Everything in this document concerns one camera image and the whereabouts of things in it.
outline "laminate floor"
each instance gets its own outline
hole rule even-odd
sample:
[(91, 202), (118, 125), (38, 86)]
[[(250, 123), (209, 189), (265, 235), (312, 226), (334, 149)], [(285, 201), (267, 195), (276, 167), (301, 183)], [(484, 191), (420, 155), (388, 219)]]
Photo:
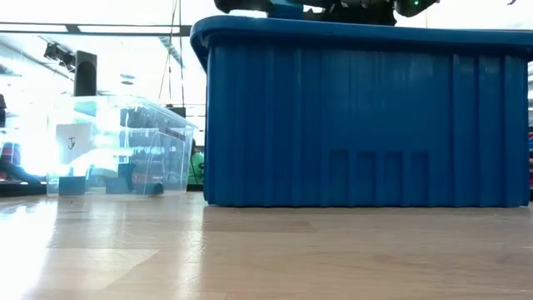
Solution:
[(515, 209), (224, 208), (199, 193), (0, 199), (0, 299), (533, 299)]

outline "green object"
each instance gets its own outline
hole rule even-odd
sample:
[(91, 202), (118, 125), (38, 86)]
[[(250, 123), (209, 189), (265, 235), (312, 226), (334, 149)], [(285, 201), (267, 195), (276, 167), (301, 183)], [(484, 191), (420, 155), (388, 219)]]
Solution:
[(189, 180), (187, 184), (203, 184), (203, 169), (200, 165), (203, 164), (203, 155), (194, 153), (191, 156), (191, 163), (189, 163)]

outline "transparent storage container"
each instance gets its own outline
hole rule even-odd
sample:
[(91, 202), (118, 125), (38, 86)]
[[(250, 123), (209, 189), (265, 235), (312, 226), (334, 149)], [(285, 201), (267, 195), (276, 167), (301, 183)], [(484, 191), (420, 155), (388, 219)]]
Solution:
[(59, 98), (48, 115), (47, 194), (185, 192), (195, 129), (144, 98)]

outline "small blue container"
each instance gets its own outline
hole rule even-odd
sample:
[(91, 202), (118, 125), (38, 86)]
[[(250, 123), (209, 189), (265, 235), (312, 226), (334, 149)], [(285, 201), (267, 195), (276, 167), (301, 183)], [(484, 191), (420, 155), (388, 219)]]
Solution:
[(223, 16), (192, 46), (210, 204), (529, 203), (531, 32)]

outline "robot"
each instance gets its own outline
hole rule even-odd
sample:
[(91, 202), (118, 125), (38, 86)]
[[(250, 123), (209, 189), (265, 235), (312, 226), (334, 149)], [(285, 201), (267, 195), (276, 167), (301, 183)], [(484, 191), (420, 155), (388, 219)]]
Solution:
[[(295, 18), (334, 23), (360, 23), (394, 26), (394, 11), (414, 17), (440, 0), (214, 0), (217, 8), (253, 10), (268, 13), (269, 18)], [(322, 8), (321, 12), (303, 12), (303, 6)]]

